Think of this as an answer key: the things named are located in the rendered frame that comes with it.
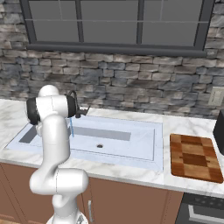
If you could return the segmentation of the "pale blue sink basin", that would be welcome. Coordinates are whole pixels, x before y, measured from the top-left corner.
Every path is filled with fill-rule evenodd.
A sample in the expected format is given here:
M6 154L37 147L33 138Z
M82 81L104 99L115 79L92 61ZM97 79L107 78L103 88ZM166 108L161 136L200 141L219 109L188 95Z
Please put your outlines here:
M138 122L82 116L66 120L72 158L127 165L161 172L163 170L163 131L158 122ZM36 127L26 125L7 145L9 150L43 152Z

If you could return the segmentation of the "dark grey sink faucet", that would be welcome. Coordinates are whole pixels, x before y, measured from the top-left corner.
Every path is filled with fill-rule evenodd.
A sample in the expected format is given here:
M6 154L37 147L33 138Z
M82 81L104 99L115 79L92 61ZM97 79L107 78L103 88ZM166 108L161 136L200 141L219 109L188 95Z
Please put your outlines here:
M75 117L76 118L80 118L81 116L85 116L88 113L88 109L80 109L79 105L78 105L78 99L77 99L77 94L74 90L71 90L68 93L70 96L73 96L74 98L74 105L75 105Z

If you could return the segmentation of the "wooden checkered cutting board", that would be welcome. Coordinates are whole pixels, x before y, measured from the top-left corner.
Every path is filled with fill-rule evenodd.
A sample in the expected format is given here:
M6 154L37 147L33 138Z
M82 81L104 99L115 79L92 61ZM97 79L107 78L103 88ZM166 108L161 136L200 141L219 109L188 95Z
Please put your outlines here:
M224 178L210 138L170 134L171 174L222 184Z

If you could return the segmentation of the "dark framed window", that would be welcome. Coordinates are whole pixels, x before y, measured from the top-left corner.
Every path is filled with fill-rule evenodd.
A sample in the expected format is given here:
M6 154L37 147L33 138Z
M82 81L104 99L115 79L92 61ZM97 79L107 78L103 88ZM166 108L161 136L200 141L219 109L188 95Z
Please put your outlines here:
M28 48L205 57L215 0L19 0Z

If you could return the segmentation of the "brown cupboard door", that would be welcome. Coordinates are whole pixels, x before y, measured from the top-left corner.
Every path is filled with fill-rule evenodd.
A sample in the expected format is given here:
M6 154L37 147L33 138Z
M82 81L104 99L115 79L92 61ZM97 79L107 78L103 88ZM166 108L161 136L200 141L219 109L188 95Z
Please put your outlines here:
M92 201L90 224L175 224L182 197L182 192L101 178L90 178L82 195L88 219Z
M29 182L36 168L1 163L3 185L22 224L46 224L53 215L52 197L33 193Z

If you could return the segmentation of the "black countertop appliance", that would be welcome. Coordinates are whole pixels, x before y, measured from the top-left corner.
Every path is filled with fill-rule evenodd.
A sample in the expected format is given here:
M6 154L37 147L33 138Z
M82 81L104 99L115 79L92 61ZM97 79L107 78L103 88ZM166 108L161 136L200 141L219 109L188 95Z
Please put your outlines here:
M216 120L213 136L221 153L224 153L224 109L220 110Z

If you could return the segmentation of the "beige wall outlet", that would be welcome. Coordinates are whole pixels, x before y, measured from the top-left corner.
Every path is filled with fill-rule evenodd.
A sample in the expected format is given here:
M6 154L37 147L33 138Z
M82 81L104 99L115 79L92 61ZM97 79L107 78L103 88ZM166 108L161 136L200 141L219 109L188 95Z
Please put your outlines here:
M208 104L210 106L220 106L224 99L224 87L213 87Z

